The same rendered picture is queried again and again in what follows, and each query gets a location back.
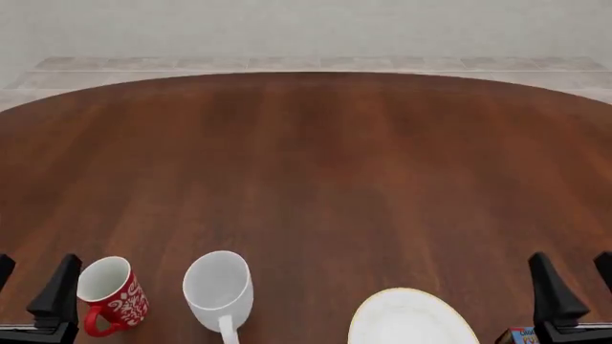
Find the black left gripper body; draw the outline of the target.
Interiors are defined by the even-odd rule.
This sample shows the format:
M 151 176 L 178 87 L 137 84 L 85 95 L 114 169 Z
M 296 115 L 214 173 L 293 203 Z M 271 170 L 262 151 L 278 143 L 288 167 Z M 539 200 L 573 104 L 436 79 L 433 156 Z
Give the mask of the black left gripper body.
M 0 325 L 0 344 L 74 344 L 78 331 L 66 321 Z

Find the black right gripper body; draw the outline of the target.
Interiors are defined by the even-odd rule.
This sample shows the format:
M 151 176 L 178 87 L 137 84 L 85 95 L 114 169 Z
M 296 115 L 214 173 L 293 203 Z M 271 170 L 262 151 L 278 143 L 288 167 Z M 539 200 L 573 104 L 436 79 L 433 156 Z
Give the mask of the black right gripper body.
M 555 326 L 544 322 L 535 326 L 540 344 L 612 344 L 612 323 L 578 323 Z

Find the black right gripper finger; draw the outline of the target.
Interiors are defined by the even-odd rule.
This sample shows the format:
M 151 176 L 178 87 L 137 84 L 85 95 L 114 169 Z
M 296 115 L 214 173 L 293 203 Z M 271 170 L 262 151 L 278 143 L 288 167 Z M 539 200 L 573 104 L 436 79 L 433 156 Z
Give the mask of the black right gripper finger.
M 603 251 L 594 259 L 596 269 L 605 284 L 612 284 L 612 251 Z
M 588 314 L 588 308 L 564 283 L 549 257 L 538 251 L 528 263 L 534 289 L 534 324 L 577 326 L 579 320 Z

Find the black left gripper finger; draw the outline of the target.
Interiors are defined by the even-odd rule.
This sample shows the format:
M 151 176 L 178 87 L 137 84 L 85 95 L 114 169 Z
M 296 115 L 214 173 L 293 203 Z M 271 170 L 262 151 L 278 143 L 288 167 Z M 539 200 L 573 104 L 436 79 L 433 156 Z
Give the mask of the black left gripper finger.
M 77 283 L 82 261 L 66 254 L 44 289 L 27 306 L 38 329 L 54 329 L 61 323 L 78 323 Z
M 8 254 L 0 254 L 0 291 L 8 282 L 15 268 L 15 262 Z

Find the red mug with white pattern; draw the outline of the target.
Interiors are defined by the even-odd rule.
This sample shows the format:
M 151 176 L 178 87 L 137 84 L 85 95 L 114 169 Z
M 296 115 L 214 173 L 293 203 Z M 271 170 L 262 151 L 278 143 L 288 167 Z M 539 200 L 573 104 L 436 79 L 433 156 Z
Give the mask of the red mug with white pattern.
M 144 321 L 149 302 L 123 257 L 104 257 L 79 276 L 76 296 L 89 306 L 83 328 L 92 337 L 106 337 L 138 326 Z

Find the white plate with gold rim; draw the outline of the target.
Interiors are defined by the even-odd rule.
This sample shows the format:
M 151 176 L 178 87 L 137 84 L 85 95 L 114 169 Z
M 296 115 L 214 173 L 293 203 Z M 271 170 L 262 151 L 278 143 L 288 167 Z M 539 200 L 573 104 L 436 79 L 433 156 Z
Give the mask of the white plate with gold rim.
M 452 306 L 425 291 L 395 288 L 372 294 L 353 314 L 347 344 L 480 344 Z

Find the printed food box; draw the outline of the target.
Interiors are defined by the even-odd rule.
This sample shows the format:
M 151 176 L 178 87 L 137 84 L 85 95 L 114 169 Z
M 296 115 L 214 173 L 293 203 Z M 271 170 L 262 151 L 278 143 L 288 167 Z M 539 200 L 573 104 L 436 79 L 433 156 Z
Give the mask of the printed food box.
M 534 327 L 519 327 L 507 329 L 494 344 L 539 344 L 539 340 Z

